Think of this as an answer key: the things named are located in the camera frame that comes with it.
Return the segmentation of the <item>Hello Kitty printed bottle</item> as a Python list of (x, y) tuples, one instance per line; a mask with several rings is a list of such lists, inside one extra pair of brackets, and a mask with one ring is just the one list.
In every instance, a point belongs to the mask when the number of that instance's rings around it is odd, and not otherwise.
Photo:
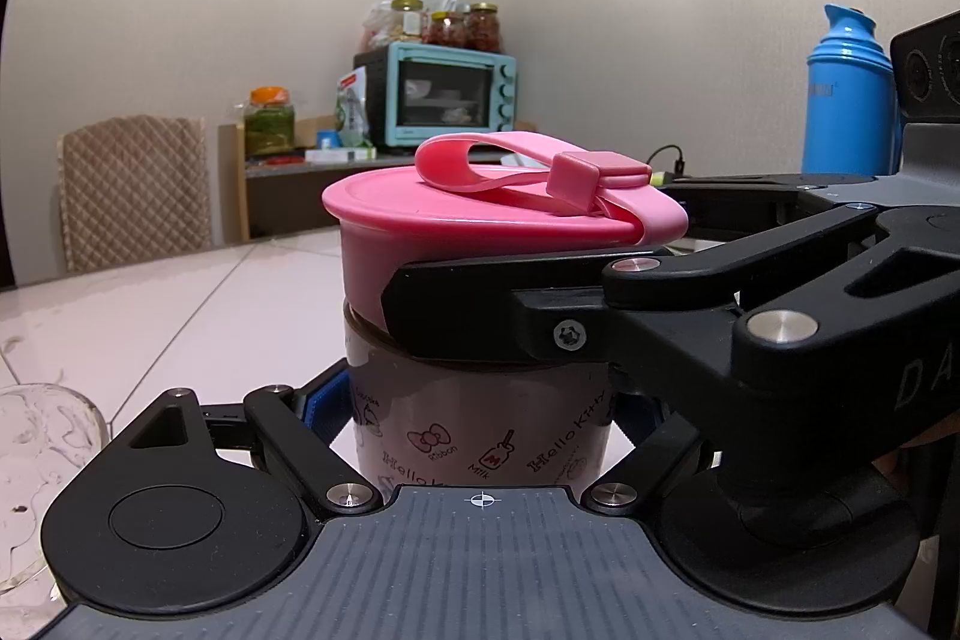
[(398, 486), (566, 486), (602, 473), (612, 385), (602, 365), (472, 372), (399, 353), (345, 314), (359, 472)]

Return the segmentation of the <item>pink bottle cap with strap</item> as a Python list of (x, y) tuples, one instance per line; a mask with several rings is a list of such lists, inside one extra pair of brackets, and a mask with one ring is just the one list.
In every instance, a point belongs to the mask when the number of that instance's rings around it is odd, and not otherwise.
[(405, 263), (664, 245), (688, 229), (649, 164), (534, 131), (434, 136), (409, 166), (329, 185), (322, 206), (340, 224), (345, 298), (379, 330)]

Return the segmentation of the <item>blue thermos flask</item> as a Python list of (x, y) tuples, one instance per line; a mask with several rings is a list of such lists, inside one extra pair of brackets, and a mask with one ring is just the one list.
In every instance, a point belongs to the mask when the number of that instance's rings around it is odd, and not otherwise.
[(827, 3), (828, 29), (807, 57), (804, 174), (889, 175), (895, 151), (893, 67), (875, 21)]

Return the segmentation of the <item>wooden side shelf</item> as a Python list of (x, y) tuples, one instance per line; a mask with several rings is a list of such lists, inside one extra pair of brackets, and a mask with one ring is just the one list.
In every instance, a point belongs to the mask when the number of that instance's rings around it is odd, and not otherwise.
[(371, 161), (249, 163), (241, 124), (217, 130), (218, 214), (225, 244), (301, 234), (331, 227), (334, 216), (322, 206), (322, 191), (364, 170), (411, 166), (412, 154), (377, 156)]

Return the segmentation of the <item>teal toaster oven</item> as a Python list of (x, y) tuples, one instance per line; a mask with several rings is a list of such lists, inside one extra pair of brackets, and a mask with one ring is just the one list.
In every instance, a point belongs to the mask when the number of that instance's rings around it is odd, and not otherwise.
[(516, 58), (421, 42), (391, 42), (357, 53), (364, 70), (364, 110), (377, 149), (415, 149), (454, 131), (514, 128)]

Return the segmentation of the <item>green snack bag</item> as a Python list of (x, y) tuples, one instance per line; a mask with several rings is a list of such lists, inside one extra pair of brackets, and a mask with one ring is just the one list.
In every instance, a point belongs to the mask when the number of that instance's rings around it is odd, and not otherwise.
[(370, 148), (370, 120), (366, 112), (366, 68), (359, 67), (338, 81), (335, 126), (345, 148)]

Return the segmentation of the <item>clear glass bowl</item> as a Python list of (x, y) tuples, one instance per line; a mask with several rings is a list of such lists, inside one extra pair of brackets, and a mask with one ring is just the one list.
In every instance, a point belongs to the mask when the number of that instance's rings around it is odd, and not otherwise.
[(2, 390), (2, 635), (29, 638), (64, 609), (41, 549), (44, 515), (104, 445), (104, 417), (86, 396), (48, 383)]

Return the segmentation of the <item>red chili jar right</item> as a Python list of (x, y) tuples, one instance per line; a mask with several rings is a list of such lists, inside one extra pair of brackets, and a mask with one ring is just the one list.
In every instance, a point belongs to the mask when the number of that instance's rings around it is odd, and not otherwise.
[(477, 2), (467, 13), (467, 46), (480, 52), (501, 53), (500, 16), (494, 3)]

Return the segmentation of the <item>red chili jar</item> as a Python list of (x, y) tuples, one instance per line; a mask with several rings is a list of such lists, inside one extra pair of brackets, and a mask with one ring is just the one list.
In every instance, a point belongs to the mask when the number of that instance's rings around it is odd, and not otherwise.
[(480, 52), (501, 53), (500, 16), (494, 3), (477, 2), (467, 13), (467, 46)]
[(463, 49), (469, 42), (466, 17), (460, 11), (433, 11), (423, 42), (430, 46)]

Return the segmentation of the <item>green pickle jar orange lid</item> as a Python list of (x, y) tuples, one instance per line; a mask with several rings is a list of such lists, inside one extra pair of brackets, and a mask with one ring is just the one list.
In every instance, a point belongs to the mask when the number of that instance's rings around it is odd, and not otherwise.
[(281, 86), (252, 89), (244, 107), (244, 151), (247, 158), (286, 154), (295, 149), (295, 106)]

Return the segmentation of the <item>beige quilted chair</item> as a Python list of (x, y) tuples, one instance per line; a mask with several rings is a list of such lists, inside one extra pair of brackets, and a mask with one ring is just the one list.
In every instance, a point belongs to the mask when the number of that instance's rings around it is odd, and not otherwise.
[(114, 117), (60, 136), (65, 266), (91, 273), (212, 247), (200, 120)]

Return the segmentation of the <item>red chili jar left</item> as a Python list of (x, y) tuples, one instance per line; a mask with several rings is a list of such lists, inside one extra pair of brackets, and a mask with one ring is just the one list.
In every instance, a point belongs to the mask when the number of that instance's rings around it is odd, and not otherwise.
[(430, 46), (463, 49), (469, 42), (466, 17), (460, 11), (433, 11), (423, 42)]

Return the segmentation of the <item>jar with yellow lid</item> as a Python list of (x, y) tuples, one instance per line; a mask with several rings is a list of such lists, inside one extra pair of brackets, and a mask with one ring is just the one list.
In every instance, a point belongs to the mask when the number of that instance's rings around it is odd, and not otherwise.
[(423, 0), (392, 0), (387, 41), (423, 41), (423, 21), (425, 21)]

